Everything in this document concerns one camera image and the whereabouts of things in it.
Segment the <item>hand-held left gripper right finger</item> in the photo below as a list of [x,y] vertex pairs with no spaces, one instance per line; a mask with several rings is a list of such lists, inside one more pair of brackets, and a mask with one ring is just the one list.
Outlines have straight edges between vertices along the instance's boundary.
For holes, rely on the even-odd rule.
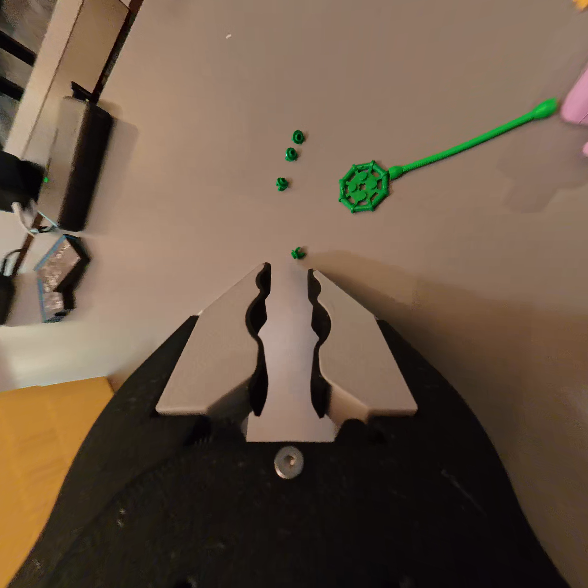
[[316,269],[307,271],[317,336],[311,400],[337,427],[347,420],[414,416],[417,403],[375,315]]

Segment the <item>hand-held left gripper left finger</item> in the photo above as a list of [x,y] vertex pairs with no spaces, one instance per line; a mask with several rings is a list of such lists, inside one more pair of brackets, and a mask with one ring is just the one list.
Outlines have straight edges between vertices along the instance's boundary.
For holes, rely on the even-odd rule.
[[259,331],[270,283],[270,263],[262,263],[202,310],[155,407],[159,415],[238,424],[261,415],[268,371]]

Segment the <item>green toy flower stem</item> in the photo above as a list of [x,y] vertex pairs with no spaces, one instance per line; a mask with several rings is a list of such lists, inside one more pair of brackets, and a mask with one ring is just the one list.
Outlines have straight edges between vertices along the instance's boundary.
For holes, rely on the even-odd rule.
[[529,112],[497,126],[468,141],[451,148],[434,153],[404,165],[388,168],[380,166],[375,160],[363,164],[354,164],[339,180],[339,198],[351,213],[374,211],[390,193],[390,184],[409,172],[436,164],[460,153],[474,149],[512,130],[528,123],[544,120],[553,116],[559,108],[556,98],[547,99],[536,105]]

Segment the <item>black box device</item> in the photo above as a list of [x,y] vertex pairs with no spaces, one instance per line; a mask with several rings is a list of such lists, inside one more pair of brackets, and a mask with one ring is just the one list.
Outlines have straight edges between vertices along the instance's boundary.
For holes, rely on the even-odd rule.
[[14,284],[14,276],[6,274],[6,267],[11,256],[20,254],[22,249],[16,249],[6,254],[2,260],[1,265],[1,326],[6,324],[11,312],[16,288]]

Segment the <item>long black bar device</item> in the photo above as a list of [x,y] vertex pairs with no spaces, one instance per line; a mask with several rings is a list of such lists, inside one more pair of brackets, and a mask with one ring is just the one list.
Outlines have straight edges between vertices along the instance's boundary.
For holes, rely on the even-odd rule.
[[58,226],[83,231],[114,127],[114,117],[98,105],[93,92],[70,82],[58,115],[55,148],[63,172]]

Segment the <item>black dock device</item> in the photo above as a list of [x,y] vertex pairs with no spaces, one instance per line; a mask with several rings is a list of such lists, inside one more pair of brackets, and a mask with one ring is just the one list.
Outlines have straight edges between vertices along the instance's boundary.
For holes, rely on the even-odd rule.
[[13,203],[24,209],[37,203],[45,168],[1,151],[1,211],[12,212]]

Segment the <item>pink toy watering can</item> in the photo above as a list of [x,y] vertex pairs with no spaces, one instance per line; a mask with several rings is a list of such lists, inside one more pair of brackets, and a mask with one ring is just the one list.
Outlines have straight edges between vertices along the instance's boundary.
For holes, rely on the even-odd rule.
[[560,117],[567,123],[587,127],[587,66],[564,99]]

